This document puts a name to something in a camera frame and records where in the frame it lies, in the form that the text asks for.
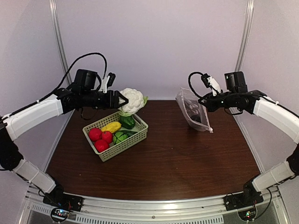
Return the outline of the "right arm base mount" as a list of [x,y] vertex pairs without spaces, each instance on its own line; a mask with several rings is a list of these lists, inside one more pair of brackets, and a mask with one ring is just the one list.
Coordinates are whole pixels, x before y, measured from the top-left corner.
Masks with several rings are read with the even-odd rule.
[[226,210],[229,211],[250,207],[256,203],[262,203],[263,197],[261,193],[245,189],[242,193],[229,193],[223,200]]

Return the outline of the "purple toy eggplant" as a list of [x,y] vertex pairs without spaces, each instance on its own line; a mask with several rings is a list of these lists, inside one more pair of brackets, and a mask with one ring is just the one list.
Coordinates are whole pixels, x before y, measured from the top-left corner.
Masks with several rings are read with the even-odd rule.
[[192,121],[201,123],[201,115],[200,114],[193,114],[193,115],[190,116],[190,119]]

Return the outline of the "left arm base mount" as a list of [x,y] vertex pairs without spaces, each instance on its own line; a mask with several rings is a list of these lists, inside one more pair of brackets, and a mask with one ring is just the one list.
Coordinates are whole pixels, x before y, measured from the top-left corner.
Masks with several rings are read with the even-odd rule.
[[52,195],[46,193],[43,196],[43,203],[67,211],[80,212],[83,205],[83,197],[63,193],[62,198],[55,199]]

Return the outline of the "white toy cauliflower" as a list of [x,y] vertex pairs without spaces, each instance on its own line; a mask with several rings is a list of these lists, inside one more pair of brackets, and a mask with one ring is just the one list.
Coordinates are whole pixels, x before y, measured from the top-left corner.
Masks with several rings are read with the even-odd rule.
[[128,99],[128,103],[119,108],[119,115],[123,117],[136,114],[148,101],[148,96],[144,96],[136,89],[125,88],[120,93]]

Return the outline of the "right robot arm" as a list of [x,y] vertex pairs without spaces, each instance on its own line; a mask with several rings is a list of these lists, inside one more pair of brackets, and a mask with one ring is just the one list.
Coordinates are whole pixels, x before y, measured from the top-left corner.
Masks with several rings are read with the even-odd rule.
[[240,194],[240,203],[251,205],[257,199],[257,192],[282,184],[299,175],[299,117],[283,107],[278,101],[271,99],[259,90],[248,90],[243,72],[226,73],[226,90],[223,91],[214,77],[200,73],[200,78],[210,93],[199,97],[198,102],[209,112],[220,108],[235,108],[238,113],[247,112],[260,120],[262,129],[258,133],[274,142],[288,140],[286,146],[293,146],[290,155],[282,162],[252,179],[245,185],[246,191]]

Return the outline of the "clear zip top bag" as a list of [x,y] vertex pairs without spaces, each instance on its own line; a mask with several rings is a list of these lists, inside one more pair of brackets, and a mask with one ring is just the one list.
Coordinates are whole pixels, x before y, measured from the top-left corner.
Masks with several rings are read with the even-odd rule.
[[[200,132],[214,132],[213,128],[210,126],[206,108],[198,103],[196,96],[191,90],[180,88],[175,99],[185,120],[187,121],[187,124],[191,128]],[[192,121],[190,119],[190,116],[193,114],[201,115],[201,123]]]

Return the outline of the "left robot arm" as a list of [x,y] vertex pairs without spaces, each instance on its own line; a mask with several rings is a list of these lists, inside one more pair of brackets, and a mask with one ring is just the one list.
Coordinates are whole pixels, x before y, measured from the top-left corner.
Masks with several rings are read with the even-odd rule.
[[23,157],[14,141],[31,128],[73,110],[84,107],[96,110],[117,109],[129,102],[119,91],[108,89],[114,82],[114,73],[101,79],[99,87],[95,87],[97,78],[97,72],[79,69],[74,82],[68,87],[58,87],[44,99],[0,119],[2,170],[14,172],[48,193],[49,200],[57,207],[66,205],[67,196],[58,190],[58,184],[52,177]]

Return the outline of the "green toy cabbage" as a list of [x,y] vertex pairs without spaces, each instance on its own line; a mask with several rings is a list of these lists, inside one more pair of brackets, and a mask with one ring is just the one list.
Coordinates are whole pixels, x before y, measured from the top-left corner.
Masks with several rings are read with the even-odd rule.
[[116,144],[119,144],[120,142],[126,140],[128,138],[128,136],[126,134],[124,134],[123,132],[121,131],[118,131],[114,134],[114,137],[113,137],[113,143],[116,145]]

